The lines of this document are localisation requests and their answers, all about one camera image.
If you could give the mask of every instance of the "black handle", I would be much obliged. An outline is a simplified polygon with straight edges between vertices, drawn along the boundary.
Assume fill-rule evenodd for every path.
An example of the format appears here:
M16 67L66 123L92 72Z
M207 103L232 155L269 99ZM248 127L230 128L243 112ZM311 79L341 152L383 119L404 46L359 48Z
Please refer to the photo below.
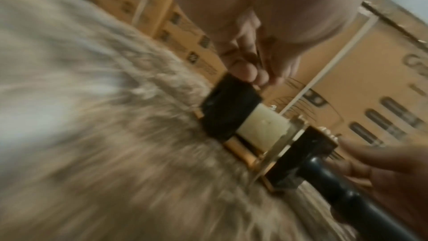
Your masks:
M348 179L330 169L321 158L307 159L300 166L297 175L318 190L341 218L353 226L364 240L423 240Z

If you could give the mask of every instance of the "hand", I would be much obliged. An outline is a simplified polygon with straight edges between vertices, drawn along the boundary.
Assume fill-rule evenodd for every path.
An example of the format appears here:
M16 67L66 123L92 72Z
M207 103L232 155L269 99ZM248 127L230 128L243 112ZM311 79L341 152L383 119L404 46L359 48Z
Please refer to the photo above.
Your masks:
M368 147L341 140L340 146L359 162L330 162L348 177L368 179L368 192L386 209L428 239L428 148Z
M294 76L300 55L340 32L361 1L176 0L211 38L229 72L256 85Z

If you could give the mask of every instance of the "black plastic part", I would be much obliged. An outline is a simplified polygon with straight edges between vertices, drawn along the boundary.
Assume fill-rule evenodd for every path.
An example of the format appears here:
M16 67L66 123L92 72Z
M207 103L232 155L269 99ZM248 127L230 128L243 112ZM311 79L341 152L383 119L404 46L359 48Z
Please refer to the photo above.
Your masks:
M310 157L328 157L336 147L337 143L331 138L309 126L276 161L265 177L275 189L297 188L303 181L301 178L294 177L298 167Z
M321 158L301 164L297 175L308 181L335 212L366 241L422 241L407 226L386 212Z
M227 141L262 101L253 86L226 74L201 105L205 132Z

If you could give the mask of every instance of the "wooden table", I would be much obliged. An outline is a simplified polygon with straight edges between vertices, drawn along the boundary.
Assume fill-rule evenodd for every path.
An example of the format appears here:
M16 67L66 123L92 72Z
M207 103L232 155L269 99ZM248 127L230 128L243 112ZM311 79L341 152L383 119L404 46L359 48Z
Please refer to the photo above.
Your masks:
M94 5L0 0L0 40L0 240L352 240L307 185L247 190L205 81Z

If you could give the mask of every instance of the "blurry brown surface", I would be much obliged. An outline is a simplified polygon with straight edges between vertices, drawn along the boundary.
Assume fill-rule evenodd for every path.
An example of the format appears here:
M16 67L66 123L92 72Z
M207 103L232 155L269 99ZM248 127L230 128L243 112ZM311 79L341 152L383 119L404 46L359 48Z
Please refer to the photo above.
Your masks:
M82 0L0 1L0 240L353 239L308 185L247 190L171 52Z

